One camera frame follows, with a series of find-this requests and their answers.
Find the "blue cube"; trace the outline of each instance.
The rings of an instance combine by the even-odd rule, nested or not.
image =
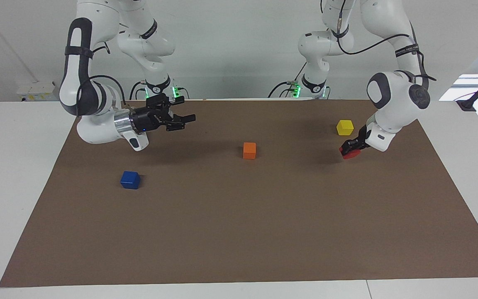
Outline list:
[[[141,178],[137,172],[124,172],[121,177],[121,185],[125,189],[138,189]]]

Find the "orange cube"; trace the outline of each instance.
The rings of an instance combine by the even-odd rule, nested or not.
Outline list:
[[[245,142],[243,144],[243,159],[255,159],[256,158],[256,143]]]

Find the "brown paper mat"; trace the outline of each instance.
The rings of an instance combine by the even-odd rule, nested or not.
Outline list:
[[[361,127],[370,102],[175,112],[198,121],[140,153],[73,130],[0,287],[478,277],[478,224],[419,123],[343,161],[337,122]]]

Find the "white table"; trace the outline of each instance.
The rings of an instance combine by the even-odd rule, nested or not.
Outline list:
[[[0,279],[73,121],[58,103],[0,103]],[[436,102],[420,122],[478,221],[478,116]],[[472,299],[478,278],[0,289],[0,298],[44,297]]]

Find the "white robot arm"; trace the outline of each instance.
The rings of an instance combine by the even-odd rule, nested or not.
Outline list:
[[[120,17],[128,25],[123,32],[119,32]],[[118,34],[120,49],[144,70],[149,94],[144,108],[122,108],[124,97],[112,87],[93,81],[96,76],[89,77],[94,55],[91,49]],[[80,137],[91,144],[124,138],[135,151],[141,151],[149,144],[147,131],[161,125],[168,131],[181,130],[195,121],[194,115],[179,117],[169,110],[184,102],[183,97],[176,97],[159,58],[171,55],[174,49],[174,42],[158,27],[145,0],[78,0],[77,16],[68,33],[59,96],[65,110],[82,116],[77,125]]]
[[[306,58],[302,83],[313,97],[323,92],[329,65],[326,56],[350,53],[353,36],[348,18],[356,0],[334,0],[326,4],[324,23],[327,32],[312,32],[300,38],[298,49]],[[364,27],[395,49],[398,70],[375,74],[368,82],[368,97],[378,111],[362,127],[359,136],[347,140],[340,151],[345,159],[355,157],[360,150],[374,147],[386,151],[396,134],[417,119],[430,104],[427,92],[429,80],[425,72],[423,54],[401,0],[360,0]]]

